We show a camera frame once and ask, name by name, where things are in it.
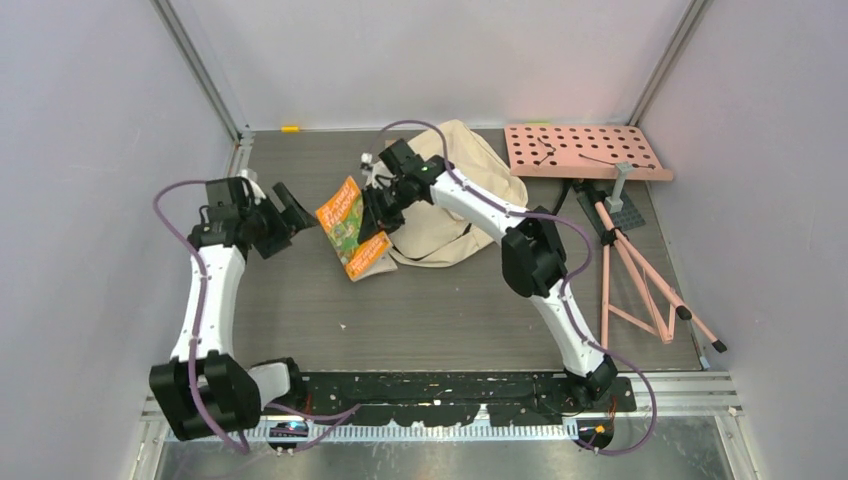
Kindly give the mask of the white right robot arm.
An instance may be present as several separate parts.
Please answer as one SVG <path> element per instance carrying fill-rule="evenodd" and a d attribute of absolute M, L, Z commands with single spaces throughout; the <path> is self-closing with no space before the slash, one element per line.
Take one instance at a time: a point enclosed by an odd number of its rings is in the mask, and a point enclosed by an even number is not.
<path fill-rule="evenodd" d="M 589 411 L 605 403 L 618 369 L 591 335 L 573 297 L 556 216 L 544 208 L 529 210 L 505 201 L 445 158 L 425 159 L 404 140 L 378 157 L 390 173 L 389 182 L 373 182 L 363 189 L 358 241 L 398 230 L 405 223 L 405 210 L 418 202 L 459 215 L 499 246 L 505 283 L 542 316 L 559 349 L 574 403 Z"/>

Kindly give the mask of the cream canvas backpack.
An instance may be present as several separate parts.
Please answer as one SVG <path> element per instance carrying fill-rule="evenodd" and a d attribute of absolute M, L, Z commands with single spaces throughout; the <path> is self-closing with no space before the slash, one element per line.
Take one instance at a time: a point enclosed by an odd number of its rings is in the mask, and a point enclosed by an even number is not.
<path fill-rule="evenodd" d="M 421 134 L 362 155 L 358 241 L 387 235 L 407 266 L 456 266 L 497 245 L 509 268 L 564 271 L 559 218 L 528 208 L 525 184 L 494 149 L 458 120 L 417 124 Z"/>

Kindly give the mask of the orange green paperback book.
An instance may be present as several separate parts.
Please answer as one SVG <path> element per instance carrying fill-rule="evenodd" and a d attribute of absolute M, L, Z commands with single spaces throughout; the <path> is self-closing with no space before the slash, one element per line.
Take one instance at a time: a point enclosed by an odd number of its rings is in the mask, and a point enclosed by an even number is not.
<path fill-rule="evenodd" d="M 389 255 L 392 243 L 385 233 L 359 240 L 364 204 L 356 181 L 348 176 L 340 188 L 315 211 L 315 217 L 352 282 L 398 269 Z"/>

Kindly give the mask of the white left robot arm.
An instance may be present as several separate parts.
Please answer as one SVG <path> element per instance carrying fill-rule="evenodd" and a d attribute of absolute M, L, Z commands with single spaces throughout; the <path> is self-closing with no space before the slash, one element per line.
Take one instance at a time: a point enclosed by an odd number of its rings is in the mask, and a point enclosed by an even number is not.
<path fill-rule="evenodd" d="M 290 357 L 249 368 L 234 357 L 233 327 L 240 281 L 250 253 L 268 259 L 316 219 L 278 182 L 276 205 L 250 169 L 203 182 L 207 201 L 188 235 L 191 286 L 178 340 L 166 362 L 151 367 L 149 386 L 181 441 L 241 435 L 270 404 L 284 414 L 306 404 L 307 389 Z"/>

